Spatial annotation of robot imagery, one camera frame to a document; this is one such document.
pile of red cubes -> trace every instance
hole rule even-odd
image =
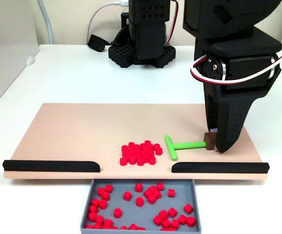
[[[121,154],[121,166],[126,166],[128,163],[131,165],[137,164],[138,166],[143,166],[145,163],[154,165],[156,163],[155,155],[162,155],[162,148],[159,144],[153,145],[149,140],[140,145],[129,142],[128,145],[121,147]]]
[[[147,202],[150,204],[154,204],[156,200],[162,198],[161,191],[164,190],[164,184],[158,183],[156,186],[152,185],[147,190],[144,191],[143,196],[147,199]],[[131,224],[129,227],[122,226],[118,228],[117,226],[113,226],[113,221],[111,219],[104,219],[102,215],[97,215],[99,212],[99,208],[104,210],[107,208],[107,201],[110,199],[110,193],[113,191],[112,185],[106,185],[105,188],[98,188],[98,196],[101,197],[99,199],[93,199],[91,205],[89,207],[89,221],[94,222],[94,226],[87,225],[88,229],[122,229],[122,230],[146,230],[144,227],[138,227],[136,224]],[[143,185],[137,183],[135,186],[135,191],[137,193],[143,192]],[[175,197],[175,190],[169,189],[168,196]],[[132,199],[132,194],[129,191],[124,192],[123,199],[125,201],[130,201]],[[144,199],[142,196],[138,196],[135,199],[136,206],[142,207],[144,205]],[[191,214],[194,208],[190,204],[186,204],[183,208],[186,214]],[[114,218],[121,218],[122,211],[120,208],[114,209]],[[188,227],[194,227],[196,220],[194,217],[187,217],[185,215],[180,215],[178,219],[175,217],[178,215],[178,211],[174,208],[170,208],[168,211],[162,210],[159,212],[157,216],[153,218],[153,222],[157,226],[162,226],[161,231],[176,231],[180,224],[187,225]]]

gray tray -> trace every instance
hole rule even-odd
[[[143,192],[148,189],[151,185],[157,183],[164,183],[164,190],[161,191],[162,198],[158,199],[153,205],[149,204],[143,196]],[[135,192],[136,183],[141,183],[143,185],[143,192]],[[153,218],[159,214],[159,211],[168,211],[171,207],[178,211],[178,215],[175,219],[182,214],[185,216],[193,216],[196,219],[196,225],[193,228],[189,228],[186,225],[179,226],[177,233],[180,234],[200,234],[201,233],[201,223],[198,212],[198,205],[196,200],[195,185],[193,180],[146,180],[146,179],[95,179],[92,180],[91,188],[89,191],[89,196],[84,209],[84,213],[81,220],[81,234],[91,234],[91,233],[129,233],[129,234],[140,234],[142,231],[137,230],[108,230],[108,229],[86,229],[85,226],[94,223],[89,222],[88,212],[91,201],[94,198],[101,199],[97,194],[97,189],[99,187],[105,188],[106,184],[113,185],[113,192],[110,194],[110,200],[107,202],[107,208],[105,210],[99,209],[98,215],[104,216],[104,219],[111,219],[114,224],[120,228],[121,226],[129,226],[135,223],[138,227],[146,228],[146,233],[162,233],[161,226],[156,226],[153,222]],[[175,197],[168,197],[168,189],[174,189],[176,191]],[[124,192],[130,191],[132,193],[132,198],[130,201],[125,201],[122,196]],[[144,205],[142,207],[136,206],[136,198],[143,197]],[[191,204],[194,207],[194,212],[188,215],[183,210],[186,204]],[[114,218],[113,210],[115,208],[121,208],[122,217]]]

black rubber strip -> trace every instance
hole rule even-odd
[[[6,172],[100,172],[92,161],[5,160]]]
[[[266,174],[269,168],[265,162],[178,162],[171,172]]]

green plastic piece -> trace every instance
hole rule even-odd
[[[168,151],[170,153],[171,159],[172,160],[177,160],[177,154],[176,154],[175,148],[174,148],[174,146],[172,144],[170,136],[166,135],[165,136],[165,141],[166,141],[167,148],[168,148]]]
[[[206,142],[192,142],[192,143],[178,143],[173,144],[175,150],[185,150],[185,149],[197,149],[206,148]]]
[[[177,160],[178,156],[176,150],[206,148],[206,142],[192,142],[192,143],[177,143],[173,144],[170,136],[165,136],[166,145],[172,160]]]

white table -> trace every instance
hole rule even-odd
[[[121,69],[87,46],[41,45],[0,98],[0,233],[79,234],[90,180],[7,180],[11,158],[44,102],[203,103],[190,73],[194,47],[177,47],[163,69]],[[245,126],[263,161],[266,181],[196,181],[203,234],[282,233],[282,73],[254,102]]]

